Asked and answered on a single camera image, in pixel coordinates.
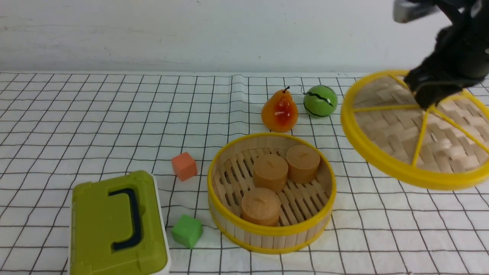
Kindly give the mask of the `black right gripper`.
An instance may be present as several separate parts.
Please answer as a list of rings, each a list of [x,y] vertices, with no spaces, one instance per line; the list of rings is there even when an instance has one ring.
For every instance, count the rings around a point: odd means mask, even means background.
[[[434,51],[409,71],[405,83],[427,110],[488,75],[488,16],[468,17],[440,31]]]

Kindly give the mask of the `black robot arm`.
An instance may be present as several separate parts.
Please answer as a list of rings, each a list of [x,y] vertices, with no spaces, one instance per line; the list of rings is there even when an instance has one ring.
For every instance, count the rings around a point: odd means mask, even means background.
[[[487,0],[395,0],[393,20],[409,23],[443,12],[451,25],[442,28],[433,52],[409,71],[405,83],[421,109],[483,82],[489,71]]]

